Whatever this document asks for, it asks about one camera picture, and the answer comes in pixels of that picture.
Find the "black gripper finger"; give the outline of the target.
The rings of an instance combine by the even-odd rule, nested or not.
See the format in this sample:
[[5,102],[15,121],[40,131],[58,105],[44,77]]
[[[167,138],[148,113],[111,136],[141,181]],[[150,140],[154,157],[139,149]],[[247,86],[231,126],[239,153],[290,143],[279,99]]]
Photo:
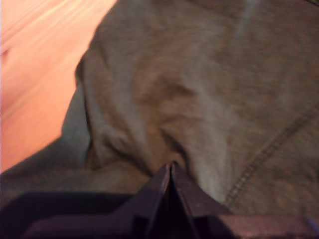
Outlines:
[[173,164],[173,185],[183,212],[196,239],[229,239],[230,229],[220,220],[220,215],[230,210],[207,195],[177,164]]
[[148,239],[153,232],[170,181],[166,164],[132,198],[117,210],[119,230],[126,239]]

